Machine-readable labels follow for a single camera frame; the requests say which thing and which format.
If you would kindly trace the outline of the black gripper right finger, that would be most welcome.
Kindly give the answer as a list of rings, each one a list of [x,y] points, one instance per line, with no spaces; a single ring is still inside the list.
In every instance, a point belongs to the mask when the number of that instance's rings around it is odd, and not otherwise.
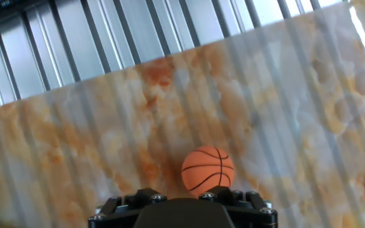
[[[272,203],[255,191],[243,192],[215,186],[198,197],[221,206],[223,215],[217,218],[232,222],[232,227],[278,228],[278,213]]]

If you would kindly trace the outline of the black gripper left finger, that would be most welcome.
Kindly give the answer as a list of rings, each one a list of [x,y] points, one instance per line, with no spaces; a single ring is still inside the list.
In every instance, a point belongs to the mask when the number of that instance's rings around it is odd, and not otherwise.
[[[88,228],[132,228],[145,207],[164,201],[167,201],[166,195],[152,188],[108,198],[99,211],[88,218]]]

